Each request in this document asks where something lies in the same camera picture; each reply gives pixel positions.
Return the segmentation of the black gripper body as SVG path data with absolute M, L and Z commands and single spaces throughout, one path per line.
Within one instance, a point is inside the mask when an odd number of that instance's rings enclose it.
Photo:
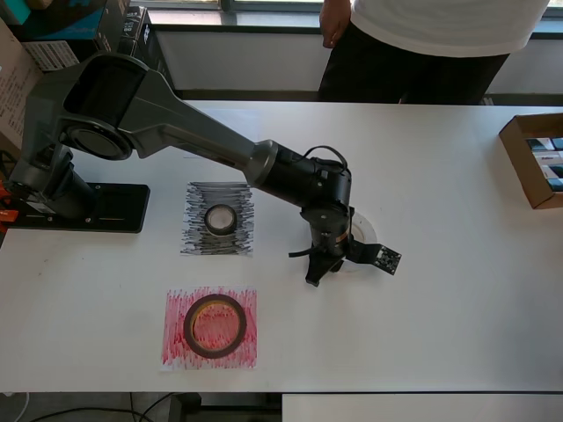
M 336 244 L 330 243 L 330 238 L 322 237 L 318 242 L 314 241 L 309 252 L 309 264 L 319 264 L 326 262 L 339 262 L 347 259 L 356 264 L 365 264 L 366 259 L 363 254 L 363 246 L 358 239 L 350 236 L 344 241 Z

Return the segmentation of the person right hand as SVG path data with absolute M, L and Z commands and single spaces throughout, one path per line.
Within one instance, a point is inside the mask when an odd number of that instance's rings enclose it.
M 350 0 L 325 0 L 319 13 L 323 46 L 334 48 L 345 32 L 351 17 Z

